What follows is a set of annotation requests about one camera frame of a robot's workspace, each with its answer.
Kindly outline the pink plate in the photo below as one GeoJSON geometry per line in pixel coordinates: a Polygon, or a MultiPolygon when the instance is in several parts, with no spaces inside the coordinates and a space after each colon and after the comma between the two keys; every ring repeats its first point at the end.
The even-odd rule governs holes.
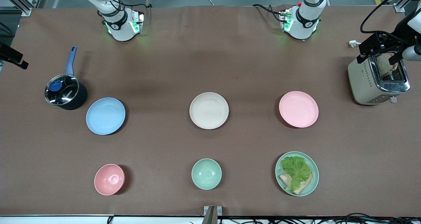
{"type": "Polygon", "coordinates": [[[281,117],[295,128],[308,128],[319,116],[317,102],[302,91],[290,91],[280,98],[279,112],[281,117]]]}

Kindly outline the blue plate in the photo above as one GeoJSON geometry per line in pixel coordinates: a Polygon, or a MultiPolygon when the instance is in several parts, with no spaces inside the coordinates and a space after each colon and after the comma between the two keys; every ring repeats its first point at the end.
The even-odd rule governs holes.
{"type": "Polygon", "coordinates": [[[94,134],[110,135],[123,125],[125,116],[125,106],[120,100],[105,97],[89,107],[86,113],[86,125],[94,134]]]}

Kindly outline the toasted bread slice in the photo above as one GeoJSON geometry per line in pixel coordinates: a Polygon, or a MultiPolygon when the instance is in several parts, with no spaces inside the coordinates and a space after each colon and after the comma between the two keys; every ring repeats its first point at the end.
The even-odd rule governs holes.
{"type": "Polygon", "coordinates": [[[398,68],[398,63],[390,64],[389,59],[394,56],[395,53],[383,53],[376,56],[378,72],[381,77],[386,77],[398,68]]]}

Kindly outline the beige and chrome toaster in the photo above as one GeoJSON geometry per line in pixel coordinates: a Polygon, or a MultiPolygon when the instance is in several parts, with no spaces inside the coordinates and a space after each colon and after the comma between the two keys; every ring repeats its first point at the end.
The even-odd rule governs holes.
{"type": "Polygon", "coordinates": [[[348,65],[349,83],[354,100],[361,105],[377,105],[389,101],[397,102],[397,96],[410,89],[409,77],[403,61],[398,62],[398,68],[386,77],[378,72],[376,56],[370,56],[359,64],[354,59],[348,65]]]}

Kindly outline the glass lid with blue knob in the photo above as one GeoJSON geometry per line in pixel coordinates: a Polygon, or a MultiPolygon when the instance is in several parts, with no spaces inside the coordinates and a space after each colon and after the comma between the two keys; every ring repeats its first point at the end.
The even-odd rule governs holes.
{"type": "Polygon", "coordinates": [[[79,91],[79,81],[71,74],[53,77],[45,86],[44,98],[54,106],[71,102],[79,91]]]}

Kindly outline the green plate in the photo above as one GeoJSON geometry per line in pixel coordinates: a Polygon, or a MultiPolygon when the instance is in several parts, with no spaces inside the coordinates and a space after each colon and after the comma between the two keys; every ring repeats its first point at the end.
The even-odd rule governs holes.
{"type": "Polygon", "coordinates": [[[283,191],[285,191],[287,194],[292,195],[292,196],[296,196],[296,197],[302,197],[302,196],[306,196],[306,195],[311,194],[316,189],[316,187],[318,185],[318,182],[319,182],[319,170],[318,170],[318,167],[317,167],[316,163],[308,155],[306,155],[302,152],[298,152],[298,151],[291,151],[291,152],[287,152],[287,153],[281,155],[280,158],[278,159],[278,161],[275,163],[275,179],[278,182],[278,185],[281,187],[281,189],[283,191]],[[279,178],[279,175],[285,173],[285,171],[283,170],[283,168],[281,166],[281,161],[284,158],[293,157],[293,156],[304,158],[305,162],[308,164],[308,166],[310,167],[311,172],[313,174],[313,178],[311,179],[311,182],[304,189],[304,191],[302,191],[301,194],[299,194],[299,195],[295,195],[291,191],[286,191],[286,184],[279,178]]]}

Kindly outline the green lettuce leaf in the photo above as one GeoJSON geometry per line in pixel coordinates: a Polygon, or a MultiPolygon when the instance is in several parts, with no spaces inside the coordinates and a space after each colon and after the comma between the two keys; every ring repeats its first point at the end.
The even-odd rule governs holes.
{"type": "Polygon", "coordinates": [[[285,173],[291,177],[291,182],[287,185],[287,189],[290,191],[298,190],[301,182],[307,181],[312,175],[310,167],[301,157],[284,158],[281,161],[281,166],[285,173]]]}

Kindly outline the pink bowl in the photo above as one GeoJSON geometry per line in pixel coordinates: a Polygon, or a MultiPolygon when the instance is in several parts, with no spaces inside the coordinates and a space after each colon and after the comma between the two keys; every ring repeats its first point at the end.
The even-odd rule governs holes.
{"type": "Polygon", "coordinates": [[[123,187],[125,182],[125,173],[117,164],[106,164],[102,166],[95,174],[95,190],[104,196],[116,194],[123,187]]]}

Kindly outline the brown bread slice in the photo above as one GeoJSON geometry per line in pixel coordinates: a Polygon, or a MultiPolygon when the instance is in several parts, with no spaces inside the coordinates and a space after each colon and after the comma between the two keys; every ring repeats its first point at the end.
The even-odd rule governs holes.
{"type": "Polygon", "coordinates": [[[299,182],[299,185],[297,182],[293,182],[293,178],[287,173],[279,175],[279,178],[286,184],[286,191],[291,191],[293,194],[299,195],[309,185],[311,179],[313,178],[313,174],[310,173],[308,179],[299,182]]]}

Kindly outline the beige plate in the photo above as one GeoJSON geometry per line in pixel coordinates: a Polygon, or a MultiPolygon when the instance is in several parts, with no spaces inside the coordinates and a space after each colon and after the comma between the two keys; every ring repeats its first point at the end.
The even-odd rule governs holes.
{"type": "Polygon", "coordinates": [[[189,115],[197,127],[213,130],[221,127],[230,113],[226,99],[214,92],[205,92],[196,96],[189,108],[189,115]]]}

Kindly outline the green bowl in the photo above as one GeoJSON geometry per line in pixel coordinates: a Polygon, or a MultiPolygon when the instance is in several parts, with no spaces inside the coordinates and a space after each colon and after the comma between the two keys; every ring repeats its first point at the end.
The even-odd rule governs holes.
{"type": "Polygon", "coordinates": [[[191,179],[194,185],[202,190],[216,188],[222,180],[221,166],[213,159],[201,159],[194,164],[191,179]]]}

